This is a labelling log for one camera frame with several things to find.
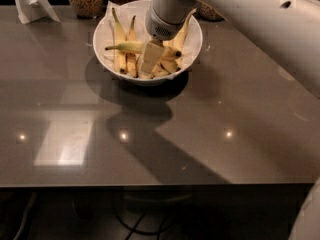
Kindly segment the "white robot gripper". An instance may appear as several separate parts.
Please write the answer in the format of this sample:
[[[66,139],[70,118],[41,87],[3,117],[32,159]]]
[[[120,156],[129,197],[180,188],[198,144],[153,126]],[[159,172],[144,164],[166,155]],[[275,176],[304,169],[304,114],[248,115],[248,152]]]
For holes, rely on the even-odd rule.
[[[138,67],[141,73],[149,75],[152,72],[164,52],[161,41],[172,40],[182,29],[188,14],[197,6],[196,0],[151,0],[145,26],[154,39],[144,46]]]

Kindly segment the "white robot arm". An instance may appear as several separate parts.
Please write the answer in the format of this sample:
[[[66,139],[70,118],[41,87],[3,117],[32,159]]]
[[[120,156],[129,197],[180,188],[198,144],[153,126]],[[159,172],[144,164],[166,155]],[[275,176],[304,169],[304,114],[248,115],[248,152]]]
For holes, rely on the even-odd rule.
[[[145,26],[156,40],[170,40],[187,14],[204,3],[231,23],[315,97],[320,97],[318,0],[151,0]]]

